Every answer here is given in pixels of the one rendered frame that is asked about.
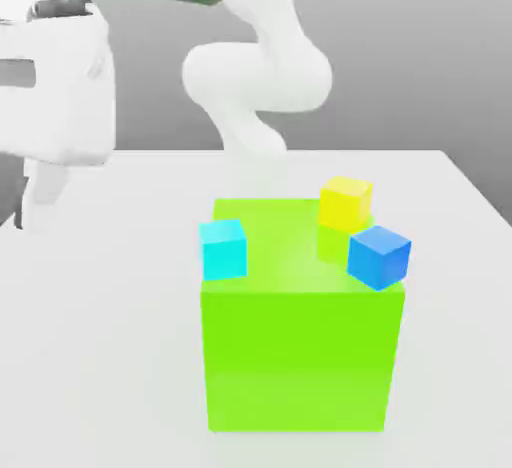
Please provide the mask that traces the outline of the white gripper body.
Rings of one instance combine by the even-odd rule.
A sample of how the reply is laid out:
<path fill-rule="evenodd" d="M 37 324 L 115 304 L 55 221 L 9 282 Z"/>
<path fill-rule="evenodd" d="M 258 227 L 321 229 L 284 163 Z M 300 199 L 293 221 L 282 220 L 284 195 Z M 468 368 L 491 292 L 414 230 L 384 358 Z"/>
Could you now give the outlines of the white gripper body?
<path fill-rule="evenodd" d="M 96 166 L 115 143 L 115 67 L 99 8 L 1 25 L 0 153 Z"/>

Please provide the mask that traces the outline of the small cyan cube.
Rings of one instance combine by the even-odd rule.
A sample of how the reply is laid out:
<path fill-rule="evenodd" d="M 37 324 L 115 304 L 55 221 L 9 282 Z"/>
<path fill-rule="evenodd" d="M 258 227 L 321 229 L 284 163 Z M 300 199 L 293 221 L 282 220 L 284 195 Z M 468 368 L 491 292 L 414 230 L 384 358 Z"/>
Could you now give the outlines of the small cyan cube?
<path fill-rule="evenodd" d="M 239 219 L 199 225 L 204 281 L 245 277 L 248 274 L 248 242 Z"/>

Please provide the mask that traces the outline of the small yellow cube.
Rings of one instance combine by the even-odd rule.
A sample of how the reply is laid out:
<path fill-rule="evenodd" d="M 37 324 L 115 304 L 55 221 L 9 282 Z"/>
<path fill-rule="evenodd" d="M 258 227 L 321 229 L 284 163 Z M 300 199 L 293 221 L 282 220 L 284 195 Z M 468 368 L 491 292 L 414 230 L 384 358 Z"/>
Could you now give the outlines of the small yellow cube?
<path fill-rule="evenodd" d="M 363 230 L 371 217 L 372 193 L 369 181 L 331 178 L 320 192 L 318 223 L 345 233 Z"/>

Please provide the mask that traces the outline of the small blue cube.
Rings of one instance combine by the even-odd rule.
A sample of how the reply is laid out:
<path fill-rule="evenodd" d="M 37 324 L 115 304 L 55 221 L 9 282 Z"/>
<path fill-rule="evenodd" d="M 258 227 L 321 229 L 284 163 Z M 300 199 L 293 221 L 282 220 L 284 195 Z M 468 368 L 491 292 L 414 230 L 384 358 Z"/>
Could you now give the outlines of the small blue cube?
<path fill-rule="evenodd" d="M 381 291 L 401 282 L 408 272 L 412 242 L 382 226 L 350 237 L 347 273 Z"/>

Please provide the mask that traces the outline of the large green box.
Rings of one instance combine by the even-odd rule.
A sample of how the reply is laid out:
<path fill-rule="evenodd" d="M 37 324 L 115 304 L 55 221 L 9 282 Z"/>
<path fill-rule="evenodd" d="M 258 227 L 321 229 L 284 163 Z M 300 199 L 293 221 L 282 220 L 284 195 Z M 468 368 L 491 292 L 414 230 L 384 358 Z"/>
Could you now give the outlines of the large green box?
<path fill-rule="evenodd" d="M 382 430 L 404 286 L 350 276 L 314 199 L 219 198 L 213 216 L 242 223 L 248 273 L 200 292 L 210 430 Z"/>

